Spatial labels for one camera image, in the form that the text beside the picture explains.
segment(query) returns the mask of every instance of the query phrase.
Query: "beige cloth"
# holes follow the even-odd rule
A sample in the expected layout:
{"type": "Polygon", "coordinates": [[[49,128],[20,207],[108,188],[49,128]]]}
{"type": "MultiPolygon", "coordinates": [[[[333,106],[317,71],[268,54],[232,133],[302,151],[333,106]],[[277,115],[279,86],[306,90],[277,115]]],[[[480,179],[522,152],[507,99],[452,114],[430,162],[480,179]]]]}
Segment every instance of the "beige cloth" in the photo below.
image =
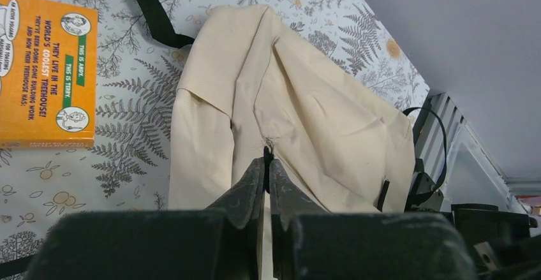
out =
{"type": "Polygon", "coordinates": [[[332,212],[402,212],[410,121],[284,25],[272,8],[213,9],[177,89],[170,209],[202,209],[274,146],[291,180],[332,212]]]}

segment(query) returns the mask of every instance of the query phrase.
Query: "orange book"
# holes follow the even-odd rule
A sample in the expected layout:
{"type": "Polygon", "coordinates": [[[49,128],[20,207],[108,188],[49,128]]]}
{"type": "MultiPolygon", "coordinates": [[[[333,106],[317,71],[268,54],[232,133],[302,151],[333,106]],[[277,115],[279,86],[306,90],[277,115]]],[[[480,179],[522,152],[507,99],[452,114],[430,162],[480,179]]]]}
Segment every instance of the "orange book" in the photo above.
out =
{"type": "Polygon", "coordinates": [[[0,0],[0,147],[94,143],[96,10],[0,0]]]}

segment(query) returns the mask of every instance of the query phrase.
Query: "table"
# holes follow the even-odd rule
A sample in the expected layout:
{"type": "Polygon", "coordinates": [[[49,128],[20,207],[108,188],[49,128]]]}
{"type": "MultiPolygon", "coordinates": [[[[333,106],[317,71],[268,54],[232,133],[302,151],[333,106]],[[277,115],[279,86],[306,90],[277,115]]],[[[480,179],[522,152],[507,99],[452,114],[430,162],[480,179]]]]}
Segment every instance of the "table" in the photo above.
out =
{"type": "MultiPolygon", "coordinates": [[[[169,93],[189,47],[152,41],[135,0],[53,1],[100,13],[96,143],[90,149],[0,149],[0,262],[35,252],[70,213],[167,208],[169,93]],[[162,90],[155,91],[154,82],[162,90]]],[[[189,36],[196,36],[212,7],[268,4],[395,107],[419,107],[427,96],[428,86],[364,0],[160,1],[177,32],[189,36]]]]}

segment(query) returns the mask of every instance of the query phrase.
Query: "patterned fabric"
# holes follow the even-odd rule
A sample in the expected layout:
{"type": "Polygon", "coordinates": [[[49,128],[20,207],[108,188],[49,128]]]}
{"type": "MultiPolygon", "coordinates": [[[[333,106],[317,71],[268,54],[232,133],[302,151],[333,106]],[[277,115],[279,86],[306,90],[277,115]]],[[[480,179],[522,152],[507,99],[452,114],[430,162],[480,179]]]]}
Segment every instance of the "patterned fabric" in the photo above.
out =
{"type": "MultiPolygon", "coordinates": [[[[0,149],[0,262],[34,252],[69,213],[167,206],[172,103],[189,48],[152,41],[135,0],[53,1],[100,13],[96,145],[0,149]]],[[[194,37],[214,6],[268,4],[397,108],[421,106],[427,96],[428,86],[364,0],[161,2],[177,32],[194,37]]]]}

